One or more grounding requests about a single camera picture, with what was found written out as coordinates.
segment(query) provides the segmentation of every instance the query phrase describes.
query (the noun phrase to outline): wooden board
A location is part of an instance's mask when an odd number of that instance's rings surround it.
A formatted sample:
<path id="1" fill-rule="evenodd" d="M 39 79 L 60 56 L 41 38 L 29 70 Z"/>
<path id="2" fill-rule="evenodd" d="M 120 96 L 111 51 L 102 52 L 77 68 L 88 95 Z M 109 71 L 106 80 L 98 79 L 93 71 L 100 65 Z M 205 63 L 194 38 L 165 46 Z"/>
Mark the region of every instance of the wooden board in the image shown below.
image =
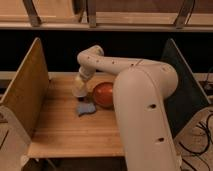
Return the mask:
<path id="1" fill-rule="evenodd" d="M 43 22 L 78 22 L 83 13 L 83 5 L 75 13 L 70 0 L 33 0 L 33 3 Z M 28 21 L 22 0 L 0 0 L 0 21 Z"/>
<path id="2" fill-rule="evenodd" d="M 32 158 L 123 156 L 113 110 L 98 107 L 93 115 L 78 117 L 78 101 L 72 95 L 73 76 L 53 78 L 35 134 L 29 147 Z M 91 91 L 112 76 L 95 76 Z"/>
<path id="3" fill-rule="evenodd" d="M 0 113 L 30 142 L 49 84 L 40 39 L 35 39 L 0 101 Z"/>

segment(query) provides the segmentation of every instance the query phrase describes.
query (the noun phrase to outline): cable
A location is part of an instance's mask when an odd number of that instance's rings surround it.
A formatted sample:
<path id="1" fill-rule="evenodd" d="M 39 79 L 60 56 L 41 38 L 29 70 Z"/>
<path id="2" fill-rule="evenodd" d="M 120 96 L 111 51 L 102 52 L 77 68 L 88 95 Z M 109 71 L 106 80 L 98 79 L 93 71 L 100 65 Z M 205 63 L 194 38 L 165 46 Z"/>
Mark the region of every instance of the cable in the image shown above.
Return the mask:
<path id="1" fill-rule="evenodd" d="M 211 168 L 209 167 L 209 164 L 200 156 L 196 156 L 198 159 L 200 159 L 205 165 L 206 167 L 208 168 L 209 171 L 211 171 Z"/>
<path id="2" fill-rule="evenodd" d="M 199 151 L 199 152 L 198 152 L 198 151 L 190 150 L 190 149 L 187 148 L 185 145 L 183 145 L 182 142 L 179 142 L 180 146 L 181 146 L 184 150 L 186 150 L 186 151 L 188 151 L 189 153 L 194 154 L 194 155 L 202 155 L 203 153 L 205 153 L 205 152 L 209 149 L 210 141 L 211 141 L 211 140 L 210 140 L 210 135 L 209 135 L 209 130 L 206 129 L 205 127 L 203 128 L 203 125 L 202 125 L 201 123 L 199 123 L 199 124 L 200 124 L 200 126 L 198 126 L 198 128 L 204 130 L 205 133 L 206 133 L 206 136 L 207 136 L 207 145 L 206 145 L 206 147 L 205 147 L 202 151 Z"/>
<path id="3" fill-rule="evenodd" d="M 193 171 L 197 171 L 197 169 L 195 169 L 194 166 L 192 166 L 191 163 L 189 163 L 188 161 L 186 161 L 185 159 L 182 159 L 184 163 L 186 163 Z"/>
<path id="4" fill-rule="evenodd" d="M 188 151 L 190 153 L 190 155 L 185 155 L 183 157 L 197 157 L 198 159 L 200 159 L 207 166 L 209 171 L 211 171 L 211 168 L 210 168 L 209 164 L 202 157 L 200 157 L 200 155 L 202 155 L 203 153 L 205 153 L 209 149 L 210 142 L 213 144 L 212 136 L 211 136 L 211 130 L 210 130 L 210 127 L 209 127 L 209 122 L 210 122 L 210 119 L 212 117 L 213 117 L 213 111 L 210 110 L 210 114 L 206 118 L 206 122 L 204 123 L 204 122 L 201 121 L 201 122 L 199 122 L 198 125 L 196 125 L 196 127 L 198 127 L 200 129 L 202 129 L 203 131 L 205 131 L 205 134 L 207 136 L 207 145 L 202 151 L 200 151 L 200 152 L 192 151 L 192 150 L 188 149 L 187 147 L 185 147 L 181 142 L 179 142 L 180 146 L 184 150 L 186 150 L 186 151 Z"/>

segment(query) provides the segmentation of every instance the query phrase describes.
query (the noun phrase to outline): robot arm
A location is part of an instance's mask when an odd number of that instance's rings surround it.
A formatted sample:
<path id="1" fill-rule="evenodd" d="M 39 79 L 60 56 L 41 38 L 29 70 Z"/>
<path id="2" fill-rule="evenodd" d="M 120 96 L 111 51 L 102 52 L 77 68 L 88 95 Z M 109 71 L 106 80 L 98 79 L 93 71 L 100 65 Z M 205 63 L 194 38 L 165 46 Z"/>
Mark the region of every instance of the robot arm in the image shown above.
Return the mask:
<path id="1" fill-rule="evenodd" d="M 81 65 L 73 94 L 87 94 L 96 69 L 117 75 L 113 87 L 116 119 L 129 171 L 179 171 L 163 100 L 176 89 L 178 77 L 168 64 L 104 57 L 99 46 L 78 55 Z"/>

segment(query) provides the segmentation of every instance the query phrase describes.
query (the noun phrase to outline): dark panel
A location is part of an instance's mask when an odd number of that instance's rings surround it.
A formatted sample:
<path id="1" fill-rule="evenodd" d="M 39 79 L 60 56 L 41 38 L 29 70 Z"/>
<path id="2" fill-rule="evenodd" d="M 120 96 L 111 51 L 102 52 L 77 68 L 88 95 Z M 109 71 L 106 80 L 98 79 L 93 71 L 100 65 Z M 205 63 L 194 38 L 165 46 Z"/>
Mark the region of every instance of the dark panel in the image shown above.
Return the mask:
<path id="1" fill-rule="evenodd" d="M 35 37 L 42 40 L 49 71 L 77 71 L 77 54 L 94 44 L 109 56 L 159 60 L 168 38 L 175 40 L 193 72 L 207 72 L 213 65 L 212 33 L 0 30 L 0 70 L 15 71 Z"/>
<path id="2" fill-rule="evenodd" d="M 210 102 L 172 39 L 167 41 L 161 61 L 172 65 L 178 74 L 177 89 L 165 100 L 169 125 L 175 137 L 196 112 L 209 106 Z"/>

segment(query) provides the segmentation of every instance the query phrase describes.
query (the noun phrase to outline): wooden table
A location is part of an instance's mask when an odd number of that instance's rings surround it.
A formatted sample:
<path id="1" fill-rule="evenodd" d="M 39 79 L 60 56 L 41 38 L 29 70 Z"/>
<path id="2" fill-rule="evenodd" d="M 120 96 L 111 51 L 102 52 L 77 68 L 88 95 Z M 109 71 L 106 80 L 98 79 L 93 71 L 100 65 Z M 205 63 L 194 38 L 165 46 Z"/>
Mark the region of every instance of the wooden table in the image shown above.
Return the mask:
<path id="1" fill-rule="evenodd" d="M 31 158 L 123 156 L 114 111 L 97 106 L 97 112 L 79 117 L 72 95 L 74 76 L 53 78 L 40 112 L 28 155 Z M 113 76 L 95 76 L 91 91 Z"/>

